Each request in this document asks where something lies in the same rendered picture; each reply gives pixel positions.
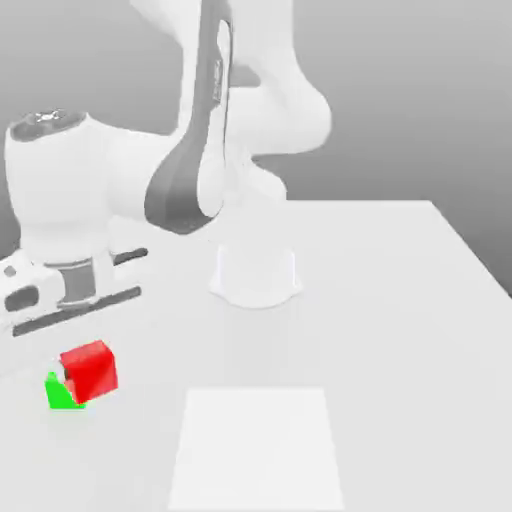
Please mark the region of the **small green cube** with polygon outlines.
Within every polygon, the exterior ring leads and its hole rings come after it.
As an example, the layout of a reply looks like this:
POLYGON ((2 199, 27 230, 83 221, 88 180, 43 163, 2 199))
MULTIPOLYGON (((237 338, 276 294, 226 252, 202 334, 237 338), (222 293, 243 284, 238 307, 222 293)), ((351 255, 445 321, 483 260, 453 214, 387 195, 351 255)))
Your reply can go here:
POLYGON ((84 409, 85 403, 75 400, 75 386, 72 380, 61 382, 55 372, 49 372, 44 381, 49 407, 55 410, 84 409))

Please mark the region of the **small red cube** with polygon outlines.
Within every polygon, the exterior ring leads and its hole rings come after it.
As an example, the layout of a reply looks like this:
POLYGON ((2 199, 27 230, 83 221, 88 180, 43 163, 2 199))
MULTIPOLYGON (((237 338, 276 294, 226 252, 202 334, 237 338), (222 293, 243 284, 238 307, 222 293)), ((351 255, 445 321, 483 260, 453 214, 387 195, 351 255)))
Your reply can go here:
POLYGON ((84 404, 118 388, 115 357, 102 341, 75 347, 60 354, 65 385, 77 404, 84 404))

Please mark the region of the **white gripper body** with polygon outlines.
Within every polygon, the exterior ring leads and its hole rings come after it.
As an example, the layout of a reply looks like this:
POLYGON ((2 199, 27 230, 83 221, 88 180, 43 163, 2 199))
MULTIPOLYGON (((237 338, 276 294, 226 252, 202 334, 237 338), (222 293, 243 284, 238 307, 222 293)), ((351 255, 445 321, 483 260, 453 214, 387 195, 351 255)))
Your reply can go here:
POLYGON ((59 305, 58 299, 44 296, 35 287, 10 294, 0 313, 0 352, 50 352, 71 344, 74 335, 94 332, 95 323, 107 312, 115 314, 142 296, 140 286, 59 305))

